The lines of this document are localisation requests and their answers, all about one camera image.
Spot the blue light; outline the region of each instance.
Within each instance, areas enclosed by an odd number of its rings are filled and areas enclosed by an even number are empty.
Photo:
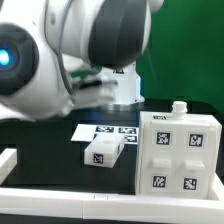
[[[9,54],[6,50],[0,50],[0,65],[7,66],[9,64]]]

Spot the white box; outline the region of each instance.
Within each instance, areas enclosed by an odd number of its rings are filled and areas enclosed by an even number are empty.
[[[85,149],[86,165],[112,168],[124,148],[124,136],[100,133]]]
[[[141,112],[136,194],[208,198],[221,125],[211,115],[186,114],[184,104],[175,102],[173,113]]]

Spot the green background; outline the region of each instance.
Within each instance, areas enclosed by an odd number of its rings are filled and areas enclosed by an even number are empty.
[[[137,61],[147,99],[194,100],[224,114],[224,0],[165,0]]]

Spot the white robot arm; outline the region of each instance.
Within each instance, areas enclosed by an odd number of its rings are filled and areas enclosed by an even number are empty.
[[[163,0],[5,0],[0,12],[0,102],[33,119],[110,102],[116,82],[69,70],[118,69],[145,50]]]

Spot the black table surface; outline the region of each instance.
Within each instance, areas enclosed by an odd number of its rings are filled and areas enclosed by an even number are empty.
[[[172,101],[147,100],[141,111],[170,112]],[[94,193],[135,193],[136,145],[125,145],[113,169],[84,165],[89,143],[71,142],[78,124],[138,127],[140,110],[107,111],[101,108],[73,111],[65,118],[38,122],[5,121],[0,124],[0,153],[17,148],[18,164],[2,187],[63,190]],[[222,116],[205,103],[188,102],[188,112],[211,114],[223,124]],[[224,136],[222,135],[217,174],[224,181]],[[48,217],[0,215],[0,223],[117,223]]]

